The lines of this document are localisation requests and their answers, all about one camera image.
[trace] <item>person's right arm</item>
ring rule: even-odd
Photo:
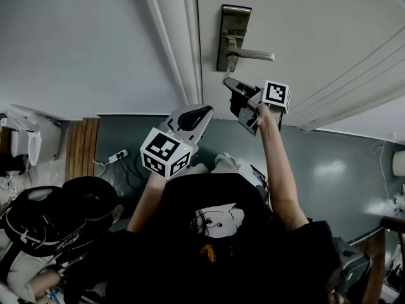
[[[288,231],[308,223],[298,203],[297,188],[277,123],[264,104],[259,107],[258,126],[265,149],[271,206]]]

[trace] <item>person's left arm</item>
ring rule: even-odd
[[[128,231],[142,233],[160,203],[165,186],[166,179],[152,172],[128,224]]]

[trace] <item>white cylinder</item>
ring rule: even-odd
[[[394,158],[392,159],[392,172],[398,177],[405,176],[405,151],[394,153]]]

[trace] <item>hand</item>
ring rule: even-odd
[[[275,123],[273,115],[271,114],[271,111],[267,104],[260,105],[257,109],[257,112],[258,112],[259,118],[258,118],[256,125],[258,127],[263,126],[266,122],[269,122],[269,121]]]

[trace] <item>white wall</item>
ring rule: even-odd
[[[405,96],[355,116],[324,126],[321,130],[332,130],[378,139],[393,140],[405,144]]]
[[[182,101],[145,0],[0,0],[0,107],[77,119]]]

